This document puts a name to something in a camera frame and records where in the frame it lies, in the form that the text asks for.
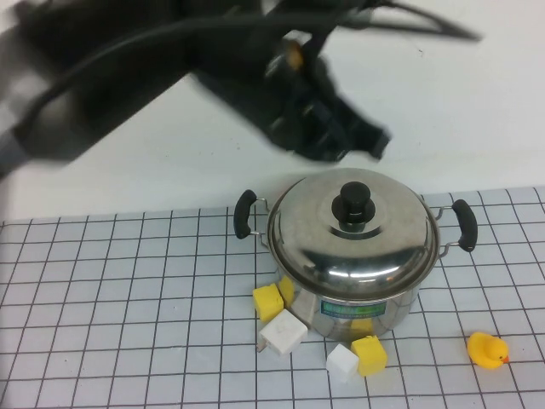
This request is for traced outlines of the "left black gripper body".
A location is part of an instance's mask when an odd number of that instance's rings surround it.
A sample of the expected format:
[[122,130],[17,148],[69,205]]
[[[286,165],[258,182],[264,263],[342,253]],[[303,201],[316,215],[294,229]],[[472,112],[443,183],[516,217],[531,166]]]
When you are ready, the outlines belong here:
[[199,81],[275,147],[297,154],[331,139],[351,152],[354,113],[319,53],[326,35],[301,43],[284,36],[214,33],[199,38]]

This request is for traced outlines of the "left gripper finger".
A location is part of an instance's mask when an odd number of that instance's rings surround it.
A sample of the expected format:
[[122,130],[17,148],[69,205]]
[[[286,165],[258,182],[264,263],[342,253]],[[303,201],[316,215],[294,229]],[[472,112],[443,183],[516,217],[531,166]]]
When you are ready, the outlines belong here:
[[304,142],[297,154],[313,162],[338,163],[347,155],[347,149],[335,140],[323,139]]
[[351,151],[365,153],[376,161],[383,158],[391,137],[387,130],[354,113],[351,119]]

